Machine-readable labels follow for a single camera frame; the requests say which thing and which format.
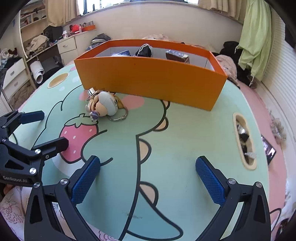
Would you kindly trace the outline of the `doll figure keychain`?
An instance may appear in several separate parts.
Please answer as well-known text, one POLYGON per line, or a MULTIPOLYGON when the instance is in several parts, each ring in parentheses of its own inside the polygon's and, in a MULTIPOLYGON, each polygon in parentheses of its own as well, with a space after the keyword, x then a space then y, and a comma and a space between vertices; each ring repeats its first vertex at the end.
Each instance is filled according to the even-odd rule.
POLYGON ((88 90, 88 104, 86 104, 86 111, 92 121, 97 121, 100 117, 107 117, 110 121, 125 120, 128 115, 128 109, 122 103, 120 98, 114 93, 102 90, 88 90), (124 109, 125 114, 119 118, 114 118, 119 109, 124 109))

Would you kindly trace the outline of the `blue tin box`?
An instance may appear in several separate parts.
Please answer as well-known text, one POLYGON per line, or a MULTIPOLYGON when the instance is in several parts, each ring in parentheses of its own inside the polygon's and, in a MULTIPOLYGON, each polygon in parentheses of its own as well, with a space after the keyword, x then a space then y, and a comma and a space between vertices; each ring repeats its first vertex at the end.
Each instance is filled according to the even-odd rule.
POLYGON ((125 50, 125 51, 121 51, 121 52, 112 54, 112 57, 122 57, 122 56, 131 56, 130 51, 125 50))

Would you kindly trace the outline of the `black lace pouch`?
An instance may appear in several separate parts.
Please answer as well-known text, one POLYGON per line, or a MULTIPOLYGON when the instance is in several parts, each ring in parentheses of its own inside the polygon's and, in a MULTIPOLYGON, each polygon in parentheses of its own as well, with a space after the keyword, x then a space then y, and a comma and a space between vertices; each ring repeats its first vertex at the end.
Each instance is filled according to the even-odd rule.
POLYGON ((143 44, 140 48, 136 51, 135 56, 137 57, 152 57, 153 56, 153 48, 149 44, 143 44))

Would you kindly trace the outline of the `brown small carton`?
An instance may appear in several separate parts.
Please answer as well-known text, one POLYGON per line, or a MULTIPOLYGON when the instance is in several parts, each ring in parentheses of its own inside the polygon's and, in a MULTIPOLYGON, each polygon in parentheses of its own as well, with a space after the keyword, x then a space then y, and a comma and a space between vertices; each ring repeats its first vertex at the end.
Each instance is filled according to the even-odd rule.
POLYGON ((190 63, 189 55, 178 52, 176 50, 168 50, 166 51, 166 58, 172 61, 178 61, 182 63, 190 63))

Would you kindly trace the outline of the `orange cardboard box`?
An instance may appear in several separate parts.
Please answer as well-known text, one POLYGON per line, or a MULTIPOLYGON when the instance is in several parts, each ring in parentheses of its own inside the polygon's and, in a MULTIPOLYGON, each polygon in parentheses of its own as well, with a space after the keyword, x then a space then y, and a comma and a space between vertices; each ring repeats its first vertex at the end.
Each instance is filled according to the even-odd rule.
POLYGON ((86 89, 161 99, 208 111, 227 80, 210 51, 161 40, 110 40, 85 52, 74 63, 86 89), (152 57, 135 56, 143 44, 152 46, 152 57), (131 56, 112 57, 113 53, 125 50, 131 56), (189 55, 190 63, 168 60, 168 50, 189 55))

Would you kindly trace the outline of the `white desk with drawers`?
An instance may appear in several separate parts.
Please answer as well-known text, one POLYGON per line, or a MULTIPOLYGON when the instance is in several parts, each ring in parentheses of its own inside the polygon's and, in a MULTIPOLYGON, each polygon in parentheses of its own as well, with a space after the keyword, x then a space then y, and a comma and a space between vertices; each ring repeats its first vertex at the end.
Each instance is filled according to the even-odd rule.
POLYGON ((14 66, 8 69, 6 73, 3 85, 4 97, 7 100, 11 99, 27 82, 32 85, 33 89, 36 89, 39 86, 31 72, 30 65, 33 62, 43 62, 51 57, 58 56, 61 58, 61 62, 65 66, 83 54, 90 46, 91 40, 96 35, 96 29, 72 35, 71 37, 58 41, 35 56, 30 57, 28 60, 23 59, 20 63, 17 62, 14 66))

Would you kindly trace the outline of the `white paper roll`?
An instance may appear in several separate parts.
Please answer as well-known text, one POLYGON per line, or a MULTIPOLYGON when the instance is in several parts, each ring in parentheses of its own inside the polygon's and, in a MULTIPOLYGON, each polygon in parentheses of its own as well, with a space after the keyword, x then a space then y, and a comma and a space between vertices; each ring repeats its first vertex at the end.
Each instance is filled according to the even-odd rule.
POLYGON ((37 84, 41 84, 43 81, 43 75, 45 73, 44 68, 40 61, 34 61, 30 65, 31 72, 33 74, 34 80, 37 84))

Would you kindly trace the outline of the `smartphone with video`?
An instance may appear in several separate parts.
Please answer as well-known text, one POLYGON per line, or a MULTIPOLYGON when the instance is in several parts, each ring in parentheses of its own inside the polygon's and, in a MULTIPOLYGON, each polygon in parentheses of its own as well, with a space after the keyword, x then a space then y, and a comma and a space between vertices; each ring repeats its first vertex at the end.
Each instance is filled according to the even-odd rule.
POLYGON ((274 149, 274 147, 264 136, 261 136, 261 140, 266 154, 267 164, 269 165, 276 154, 276 149, 274 149))

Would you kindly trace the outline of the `wrappers in table slot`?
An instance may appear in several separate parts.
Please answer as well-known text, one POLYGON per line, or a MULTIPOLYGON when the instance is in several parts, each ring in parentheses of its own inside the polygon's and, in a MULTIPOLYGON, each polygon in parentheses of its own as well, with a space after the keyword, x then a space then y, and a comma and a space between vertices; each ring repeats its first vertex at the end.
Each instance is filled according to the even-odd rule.
POLYGON ((257 153, 253 144, 251 134, 248 130, 244 118, 236 116, 235 133, 237 135, 237 144, 240 151, 242 163, 245 168, 254 170, 256 168, 257 153))

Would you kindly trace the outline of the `bookshelf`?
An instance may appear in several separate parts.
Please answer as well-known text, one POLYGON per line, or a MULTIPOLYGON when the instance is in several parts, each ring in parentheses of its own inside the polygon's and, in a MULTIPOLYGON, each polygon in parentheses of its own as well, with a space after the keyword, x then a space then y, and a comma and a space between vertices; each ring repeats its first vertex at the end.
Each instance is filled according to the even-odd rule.
POLYGON ((44 1, 29 1, 20 10, 20 36, 22 42, 43 34, 48 27, 46 6, 44 1))

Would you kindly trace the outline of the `beige curtain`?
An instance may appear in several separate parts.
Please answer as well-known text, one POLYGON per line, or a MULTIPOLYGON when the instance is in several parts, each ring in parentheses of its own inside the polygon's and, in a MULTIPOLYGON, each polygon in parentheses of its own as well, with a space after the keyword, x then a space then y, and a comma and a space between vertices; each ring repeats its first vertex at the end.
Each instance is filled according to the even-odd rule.
POLYGON ((47 22, 61 27, 80 15, 77 0, 44 0, 47 22))

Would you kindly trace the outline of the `folded clothes pile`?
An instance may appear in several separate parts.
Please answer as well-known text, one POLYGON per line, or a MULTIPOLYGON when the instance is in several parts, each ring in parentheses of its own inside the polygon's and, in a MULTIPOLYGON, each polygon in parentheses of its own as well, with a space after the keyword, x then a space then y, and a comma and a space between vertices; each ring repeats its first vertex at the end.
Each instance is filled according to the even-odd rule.
POLYGON ((95 48, 96 46, 105 43, 107 41, 110 41, 111 37, 109 37, 108 35, 106 35, 105 33, 99 34, 97 35, 95 38, 93 38, 90 42, 90 48, 95 48))

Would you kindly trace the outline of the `orange tray on desk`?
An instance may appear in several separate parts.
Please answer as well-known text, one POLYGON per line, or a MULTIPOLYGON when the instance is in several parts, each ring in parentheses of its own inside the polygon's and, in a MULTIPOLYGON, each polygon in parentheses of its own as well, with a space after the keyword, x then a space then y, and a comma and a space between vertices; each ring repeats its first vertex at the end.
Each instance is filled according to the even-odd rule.
POLYGON ((89 26, 83 27, 82 32, 92 31, 92 30, 95 30, 95 29, 96 29, 95 25, 89 25, 89 26))

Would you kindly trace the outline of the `black clothes on bed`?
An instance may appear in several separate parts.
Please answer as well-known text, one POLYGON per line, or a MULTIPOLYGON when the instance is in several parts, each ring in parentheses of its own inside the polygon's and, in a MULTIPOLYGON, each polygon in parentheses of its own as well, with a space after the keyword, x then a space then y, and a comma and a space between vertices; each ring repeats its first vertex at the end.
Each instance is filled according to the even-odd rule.
POLYGON ((239 59, 242 54, 242 49, 236 49, 238 46, 238 42, 235 41, 227 41, 223 44, 223 48, 217 54, 223 54, 232 58, 237 67, 237 79, 246 85, 250 85, 252 77, 250 73, 250 69, 245 67, 244 69, 240 67, 238 64, 239 59))

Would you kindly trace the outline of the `green hanging cloth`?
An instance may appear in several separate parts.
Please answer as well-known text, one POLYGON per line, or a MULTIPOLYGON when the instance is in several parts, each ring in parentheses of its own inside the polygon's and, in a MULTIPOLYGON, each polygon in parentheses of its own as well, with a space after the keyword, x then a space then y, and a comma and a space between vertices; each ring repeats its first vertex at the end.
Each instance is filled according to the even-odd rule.
POLYGON ((238 65, 249 69, 261 81, 267 67, 272 42, 271 10, 266 1, 247 1, 241 38, 242 53, 238 65))

